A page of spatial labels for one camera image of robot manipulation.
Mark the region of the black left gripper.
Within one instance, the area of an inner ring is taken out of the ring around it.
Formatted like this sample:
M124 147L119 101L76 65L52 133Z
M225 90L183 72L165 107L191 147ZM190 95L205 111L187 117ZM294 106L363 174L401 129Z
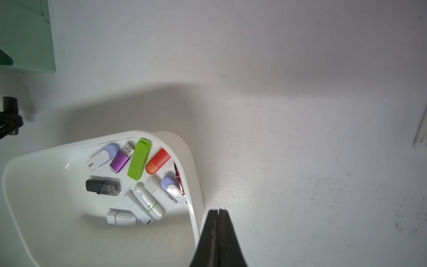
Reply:
M18 135L23 126L23 118L19 115L18 101L14 97L3 98L3 111L1 111L1 137Z

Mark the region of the white plastic storage box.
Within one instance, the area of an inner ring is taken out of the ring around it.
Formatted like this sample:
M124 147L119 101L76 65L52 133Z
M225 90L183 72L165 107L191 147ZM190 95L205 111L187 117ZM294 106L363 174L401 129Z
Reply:
M177 164L188 207L177 203L161 220L144 225L123 203L140 180L108 165L90 171L86 161L108 144L140 139L149 155L164 148L170 160L155 174L161 180ZM118 196L86 190L87 180L120 183ZM3 193L22 244L38 267L186 267L200 239L204 205L191 150L172 132L127 131L17 156L3 172Z

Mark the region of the red usb flash drive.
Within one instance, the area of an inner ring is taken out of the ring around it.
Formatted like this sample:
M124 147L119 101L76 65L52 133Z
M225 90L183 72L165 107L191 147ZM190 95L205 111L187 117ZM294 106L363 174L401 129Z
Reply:
M164 148L160 149L146 164L146 172L150 175L157 173L170 160L170 158L171 156Z

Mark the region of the dark grey usb flash drive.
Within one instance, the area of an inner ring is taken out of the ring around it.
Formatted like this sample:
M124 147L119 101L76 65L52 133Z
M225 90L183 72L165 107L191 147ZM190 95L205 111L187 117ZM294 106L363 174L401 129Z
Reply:
M120 183L111 180L87 180L86 190L98 195L118 196L121 192Z

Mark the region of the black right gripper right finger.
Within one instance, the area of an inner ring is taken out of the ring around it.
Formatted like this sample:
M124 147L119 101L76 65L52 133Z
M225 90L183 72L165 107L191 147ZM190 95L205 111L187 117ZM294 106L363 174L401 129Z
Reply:
M219 267L246 267L229 212L219 210Z

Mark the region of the purple silver small usb drive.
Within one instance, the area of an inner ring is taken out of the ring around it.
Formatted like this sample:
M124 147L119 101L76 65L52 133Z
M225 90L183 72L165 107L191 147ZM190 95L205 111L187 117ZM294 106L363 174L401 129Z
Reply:
M132 158L134 151L135 145L132 142L127 142L111 161L110 169L114 173L119 173Z

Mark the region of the black red swivel usb drive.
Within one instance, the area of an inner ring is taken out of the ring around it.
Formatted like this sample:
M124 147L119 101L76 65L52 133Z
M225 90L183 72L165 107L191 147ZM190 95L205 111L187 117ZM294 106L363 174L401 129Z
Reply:
M178 169L177 164L175 162L174 162L174 168L175 168L176 180L178 181L179 186L180 186L181 195L185 196L185 191L184 191L184 188L183 188L183 183L182 183L182 180L181 180L179 169Z

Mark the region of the clear white usb flash drive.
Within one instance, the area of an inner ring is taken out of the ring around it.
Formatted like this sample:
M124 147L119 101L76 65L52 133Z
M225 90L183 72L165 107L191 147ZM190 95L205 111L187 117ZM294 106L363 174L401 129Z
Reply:
M155 220L161 220L163 218L165 212L144 186L137 185L132 189L132 191L134 196Z

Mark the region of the green usb flash drive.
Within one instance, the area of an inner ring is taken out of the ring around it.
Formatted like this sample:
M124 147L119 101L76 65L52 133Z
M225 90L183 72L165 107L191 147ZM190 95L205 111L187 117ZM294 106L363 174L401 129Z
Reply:
M151 145L152 143L148 139L140 139L136 143L129 170L127 172L129 178L135 181L141 179L151 150Z

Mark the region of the white blue usb flash drive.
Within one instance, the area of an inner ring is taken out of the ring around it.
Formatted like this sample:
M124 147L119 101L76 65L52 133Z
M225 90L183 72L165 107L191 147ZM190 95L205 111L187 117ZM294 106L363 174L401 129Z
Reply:
M188 207L187 198L181 191L180 183L171 172L161 179L161 186L178 203Z

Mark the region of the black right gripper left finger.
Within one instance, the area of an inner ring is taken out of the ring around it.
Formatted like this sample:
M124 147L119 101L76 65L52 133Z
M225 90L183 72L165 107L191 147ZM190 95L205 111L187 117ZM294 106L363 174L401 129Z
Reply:
M197 245L191 267L219 266L219 211L210 210Z

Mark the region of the white slim usb flash drive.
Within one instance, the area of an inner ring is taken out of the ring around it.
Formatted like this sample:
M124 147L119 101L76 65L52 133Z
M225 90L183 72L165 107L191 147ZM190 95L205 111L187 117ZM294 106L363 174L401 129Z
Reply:
M154 218L131 192L128 192L123 197L122 203L144 225L150 225L154 221Z

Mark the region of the silver white swivel usb drive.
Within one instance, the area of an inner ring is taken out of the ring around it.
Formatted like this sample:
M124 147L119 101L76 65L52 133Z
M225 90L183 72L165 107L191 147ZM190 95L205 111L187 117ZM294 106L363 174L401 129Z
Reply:
M88 159L86 161L86 165L90 171L95 171L96 169L112 161L117 156L119 151L120 148L117 144L108 144L97 154L93 155L90 159Z

